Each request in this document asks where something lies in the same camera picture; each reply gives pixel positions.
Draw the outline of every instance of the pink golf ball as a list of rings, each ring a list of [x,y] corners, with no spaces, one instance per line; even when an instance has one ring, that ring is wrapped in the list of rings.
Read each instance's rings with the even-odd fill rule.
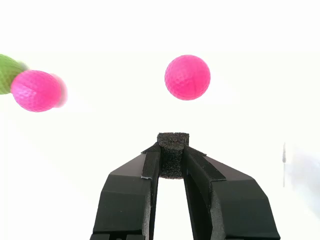
[[[49,73],[27,70],[11,84],[15,101],[31,112],[44,112],[55,107],[61,98],[59,82]]]
[[[169,64],[164,81],[169,92],[176,98],[194,100],[208,89],[210,70],[201,58],[182,55]]]

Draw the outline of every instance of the golf ball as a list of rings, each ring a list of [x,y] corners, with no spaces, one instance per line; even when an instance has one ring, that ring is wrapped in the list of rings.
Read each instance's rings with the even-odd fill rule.
[[[22,66],[12,58],[0,54],[0,94],[9,94],[15,77],[23,71]]]
[[[61,98],[61,86],[49,73],[27,70],[12,82],[15,101],[31,112],[44,112],[55,107]]]
[[[201,58],[182,55],[168,65],[164,81],[169,92],[176,98],[194,100],[208,89],[210,70]]]

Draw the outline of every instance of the ball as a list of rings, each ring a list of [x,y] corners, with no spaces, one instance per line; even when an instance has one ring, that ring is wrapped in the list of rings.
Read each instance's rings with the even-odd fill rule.
[[[23,68],[17,61],[0,54],[0,95],[10,93],[11,83],[22,72]]]
[[[61,86],[49,73],[27,70],[11,84],[15,101],[31,112],[44,112],[55,107],[61,98]]]
[[[169,92],[176,98],[194,100],[208,89],[210,70],[201,58],[182,55],[168,65],[164,81]]]

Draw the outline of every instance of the black plastic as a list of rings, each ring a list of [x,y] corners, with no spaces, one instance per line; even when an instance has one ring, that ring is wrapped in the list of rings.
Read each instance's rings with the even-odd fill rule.
[[[162,159],[155,143],[110,173],[90,240],[153,240]],[[268,197],[252,177],[187,145],[179,168],[195,240],[280,239]]]

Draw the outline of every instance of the foam pad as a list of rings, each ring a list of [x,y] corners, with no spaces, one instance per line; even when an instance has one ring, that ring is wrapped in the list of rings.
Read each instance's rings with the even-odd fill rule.
[[[159,133],[157,142],[161,147],[161,173],[165,179],[182,179],[181,160],[189,134],[182,132]]]

